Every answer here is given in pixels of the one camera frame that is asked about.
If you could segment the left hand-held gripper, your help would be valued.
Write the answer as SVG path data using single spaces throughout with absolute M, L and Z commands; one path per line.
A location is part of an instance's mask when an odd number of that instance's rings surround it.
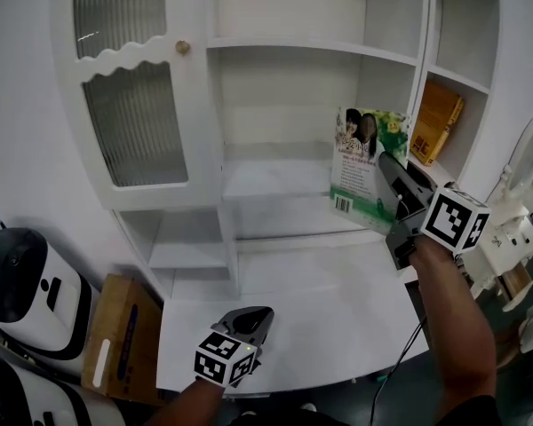
M 195 348 L 195 375 L 222 388 L 236 388 L 260 365 L 260 346 L 273 320 L 271 307 L 228 312 Z

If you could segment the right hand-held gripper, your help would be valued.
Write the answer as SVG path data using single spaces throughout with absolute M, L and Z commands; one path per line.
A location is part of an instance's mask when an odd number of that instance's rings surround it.
M 410 265 L 419 236 L 429 237 L 454 256 L 477 246 L 491 215 L 488 205 L 458 189 L 442 187 L 448 180 L 443 175 L 431 176 L 419 162 L 408 160 L 404 167 L 383 152 L 378 166 L 398 198 L 395 222 L 386 236 L 398 270 Z

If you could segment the green photo-cover book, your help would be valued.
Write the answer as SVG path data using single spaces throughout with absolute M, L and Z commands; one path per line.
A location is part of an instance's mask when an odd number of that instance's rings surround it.
M 334 213 L 386 235 L 395 220 L 397 199 L 378 166 L 388 153 L 407 163 L 410 117 L 359 107 L 338 110 L 330 171 Z

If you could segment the yellow hardcover book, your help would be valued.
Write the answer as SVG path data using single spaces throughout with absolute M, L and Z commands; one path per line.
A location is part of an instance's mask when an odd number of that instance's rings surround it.
M 427 81 L 410 142 L 410 152 L 425 166 L 436 160 L 457 122 L 465 101 L 456 92 Z

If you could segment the person's left forearm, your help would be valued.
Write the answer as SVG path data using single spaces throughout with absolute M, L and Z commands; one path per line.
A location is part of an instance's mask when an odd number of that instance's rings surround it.
M 224 392 L 224 387 L 197 378 L 144 426 L 211 426 L 217 417 Z

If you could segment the person's right forearm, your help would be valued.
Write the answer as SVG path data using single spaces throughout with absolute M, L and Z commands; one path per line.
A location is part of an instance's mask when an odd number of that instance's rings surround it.
M 492 329 L 473 299 L 452 254 L 432 239 L 415 240 L 410 264 L 418 275 L 440 378 L 440 420 L 462 402 L 496 399 L 497 347 Z

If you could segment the white desk hutch cabinet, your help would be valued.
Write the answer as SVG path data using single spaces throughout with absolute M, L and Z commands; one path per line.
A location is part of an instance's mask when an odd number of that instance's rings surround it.
M 423 53 L 409 141 L 436 65 L 489 88 L 499 47 L 498 0 L 204 0 L 208 42 L 290 36 Z M 107 209 L 163 300 L 156 384 L 181 391 L 195 348 L 224 314 L 269 306 L 274 322 L 260 369 L 234 395 L 339 383 L 394 363 L 418 323 L 384 236 L 344 219 L 321 196 L 227 200 L 213 207 Z M 473 172 L 471 156 L 461 181 Z

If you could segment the oval white-framed mirror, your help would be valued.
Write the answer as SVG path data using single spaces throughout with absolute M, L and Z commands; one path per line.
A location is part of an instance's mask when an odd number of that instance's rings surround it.
M 501 175 L 502 200 L 519 200 L 533 182 L 533 117 L 522 132 Z

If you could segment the white carved dressing table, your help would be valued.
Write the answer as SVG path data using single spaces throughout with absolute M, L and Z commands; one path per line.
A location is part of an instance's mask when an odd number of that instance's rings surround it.
M 473 297 L 493 290 L 499 302 L 496 278 L 519 262 L 527 269 L 527 263 L 533 257 L 533 224 L 529 220 L 529 211 L 523 205 L 522 197 L 503 201 L 502 189 L 489 198 L 492 213 L 476 248 L 462 255 L 462 268 L 471 281 Z

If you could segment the brown cardboard box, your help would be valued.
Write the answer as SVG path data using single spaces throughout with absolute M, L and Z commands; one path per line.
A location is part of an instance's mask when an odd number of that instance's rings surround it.
M 81 386 L 110 398 L 161 406 L 156 369 L 163 309 L 133 278 L 109 274 L 84 352 Z

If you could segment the open wooden drawer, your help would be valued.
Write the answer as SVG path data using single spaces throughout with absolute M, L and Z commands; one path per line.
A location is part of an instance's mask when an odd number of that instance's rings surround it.
M 522 262 L 519 262 L 512 270 L 498 276 L 496 282 L 503 312 L 515 309 L 533 286 L 533 278 Z

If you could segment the white black-topped robot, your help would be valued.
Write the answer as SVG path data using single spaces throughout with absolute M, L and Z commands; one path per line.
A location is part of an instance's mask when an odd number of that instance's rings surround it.
M 126 426 L 115 402 L 0 359 L 0 426 Z
M 48 359 L 77 359 L 97 295 L 41 233 L 0 230 L 0 329 L 20 345 Z

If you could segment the white ribbed-glass cabinet door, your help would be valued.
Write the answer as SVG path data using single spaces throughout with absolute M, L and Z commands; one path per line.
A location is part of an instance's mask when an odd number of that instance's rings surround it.
M 50 0 L 50 22 L 62 104 L 102 206 L 219 204 L 204 0 Z

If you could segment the person's black shirt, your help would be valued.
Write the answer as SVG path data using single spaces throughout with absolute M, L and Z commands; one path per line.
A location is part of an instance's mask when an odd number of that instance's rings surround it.
M 452 408 L 434 426 L 502 426 L 494 397 L 481 395 Z

